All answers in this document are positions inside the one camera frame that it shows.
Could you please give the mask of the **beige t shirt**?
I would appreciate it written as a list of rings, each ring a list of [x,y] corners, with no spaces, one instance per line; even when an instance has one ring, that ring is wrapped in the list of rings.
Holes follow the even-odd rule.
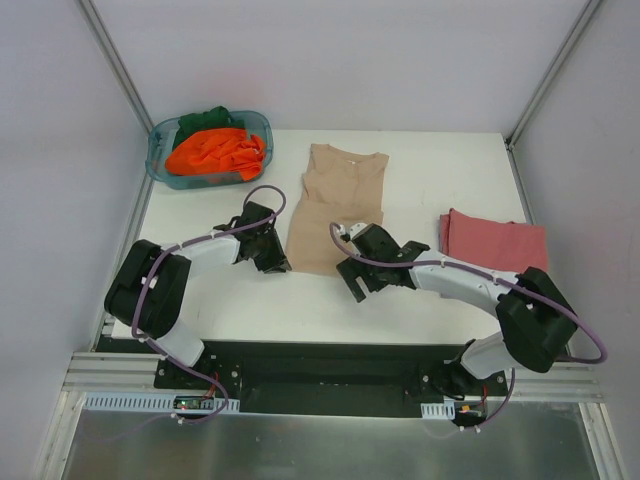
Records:
[[[383,220],[385,170],[389,156],[355,154],[313,144],[302,175],[301,198],[292,214],[286,256],[297,273],[335,276],[345,255],[334,245],[329,225],[347,228]]]

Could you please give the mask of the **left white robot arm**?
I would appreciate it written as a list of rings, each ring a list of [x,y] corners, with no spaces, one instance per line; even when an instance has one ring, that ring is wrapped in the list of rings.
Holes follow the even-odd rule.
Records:
[[[106,294],[106,312],[177,360],[176,375],[188,388],[204,387],[212,369],[203,359],[205,344],[180,318],[187,283],[243,261],[265,274],[289,271],[275,216],[272,209],[247,201],[240,215],[195,239],[169,247],[136,241]]]

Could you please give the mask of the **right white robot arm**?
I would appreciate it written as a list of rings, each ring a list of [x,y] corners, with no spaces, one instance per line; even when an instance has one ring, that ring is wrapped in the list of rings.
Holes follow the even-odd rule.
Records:
[[[332,223],[331,239],[346,254],[336,269],[357,301],[388,286],[424,290],[471,305],[494,317],[496,333],[469,340],[429,374],[431,387],[461,399],[490,376],[514,367],[546,373],[564,360],[577,330],[572,309],[542,270],[496,271],[457,261],[428,245],[399,245],[377,224]]]

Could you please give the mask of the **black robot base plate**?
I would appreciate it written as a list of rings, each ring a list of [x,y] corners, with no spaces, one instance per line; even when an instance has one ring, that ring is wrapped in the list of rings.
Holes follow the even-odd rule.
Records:
[[[226,404],[230,413],[418,418],[444,401],[439,374],[458,345],[208,341],[185,372],[157,362],[153,385],[176,390],[189,418]]]

